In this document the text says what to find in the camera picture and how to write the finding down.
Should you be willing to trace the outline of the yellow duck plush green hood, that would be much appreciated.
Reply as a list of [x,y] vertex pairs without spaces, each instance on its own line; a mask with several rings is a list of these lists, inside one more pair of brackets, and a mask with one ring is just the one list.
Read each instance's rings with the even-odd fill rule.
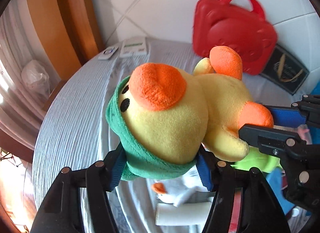
[[136,67],[115,89],[106,120],[126,153],[125,181],[180,177],[201,146],[223,161],[241,161],[249,144],[239,129],[274,126],[242,80],[241,57],[228,46],[212,48],[192,74],[160,63]]

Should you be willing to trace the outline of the green frog plush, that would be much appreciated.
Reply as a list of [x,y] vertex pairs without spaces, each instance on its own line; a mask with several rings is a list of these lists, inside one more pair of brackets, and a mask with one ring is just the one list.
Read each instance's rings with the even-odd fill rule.
[[282,169],[279,158],[263,154],[255,147],[250,147],[246,157],[232,164],[232,167],[244,171],[249,171],[250,168],[256,167],[265,173],[271,173],[275,168]]

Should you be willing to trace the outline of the dark green gift box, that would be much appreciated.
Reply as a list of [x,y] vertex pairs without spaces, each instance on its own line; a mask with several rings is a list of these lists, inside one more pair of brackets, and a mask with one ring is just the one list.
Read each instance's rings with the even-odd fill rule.
[[276,44],[261,76],[294,95],[309,75],[306,66],[285,48]]

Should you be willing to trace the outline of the white lint roller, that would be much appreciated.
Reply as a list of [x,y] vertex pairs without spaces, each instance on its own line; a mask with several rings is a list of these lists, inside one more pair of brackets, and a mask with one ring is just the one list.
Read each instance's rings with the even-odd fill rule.
[[179,207],[158,203],[155,224],[161,226],[190,226],[204,224],[212,203],[187,203]]

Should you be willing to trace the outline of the striped light blue bedsheet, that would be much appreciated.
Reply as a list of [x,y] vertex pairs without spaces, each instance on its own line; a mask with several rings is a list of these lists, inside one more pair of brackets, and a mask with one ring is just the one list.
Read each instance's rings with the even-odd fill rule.
[[[35,145],[33,186],[40,206],[63,167],[87,168],[117,147],[119,139],[108,127],[105,112],[118,83],[140,64],[165,63],[192,72],[200,60],[191,44],[148,39],[148,54],[110,60],[94,57],[62,88],[47,111]],[[157,197],[151,180],[121,182],[108,194],[120,232],[199,232],[198,226],[157,226]]]

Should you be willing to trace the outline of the pink curtain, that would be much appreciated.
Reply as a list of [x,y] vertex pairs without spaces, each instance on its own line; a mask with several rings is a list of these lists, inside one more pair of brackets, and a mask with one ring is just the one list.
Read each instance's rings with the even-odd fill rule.
[[23,68],[40,62],[53,89],[61,80],[40,42],[27,0],[10,0],[1,15],[1,131],[33,150],[45,99],[23,82]]

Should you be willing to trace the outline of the red bear-face case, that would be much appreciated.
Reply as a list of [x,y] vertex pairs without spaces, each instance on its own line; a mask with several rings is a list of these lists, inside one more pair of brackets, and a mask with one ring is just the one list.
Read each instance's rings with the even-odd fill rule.
[[199,0],[195,7],[193,50],[208,57],[214,46],[229,46],[242,59],[244,72],[263,72],[278,36],[257,0]]

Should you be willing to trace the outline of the clear plastic bag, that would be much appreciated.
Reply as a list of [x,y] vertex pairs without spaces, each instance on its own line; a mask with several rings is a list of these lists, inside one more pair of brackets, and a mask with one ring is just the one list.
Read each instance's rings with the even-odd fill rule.
[[22,70],[21,78],[32,98],[43,108],[50,96],[49,75],[37,60],[31,60]]

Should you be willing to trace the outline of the small white remote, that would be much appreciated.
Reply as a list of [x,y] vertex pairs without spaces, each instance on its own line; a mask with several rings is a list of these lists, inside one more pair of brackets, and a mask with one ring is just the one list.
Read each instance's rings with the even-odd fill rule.
[[109,46],[101,54],[99,54],[98,59],[101,61],[108,61],[117,52],[119,46]]

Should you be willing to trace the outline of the white remote control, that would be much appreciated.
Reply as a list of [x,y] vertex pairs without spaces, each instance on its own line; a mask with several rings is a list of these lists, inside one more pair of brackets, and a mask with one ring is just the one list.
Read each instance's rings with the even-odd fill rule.
[[133,56],[147,55],[145,37],[133,37],[125,39],[120,50],[120,57],[127,58]]

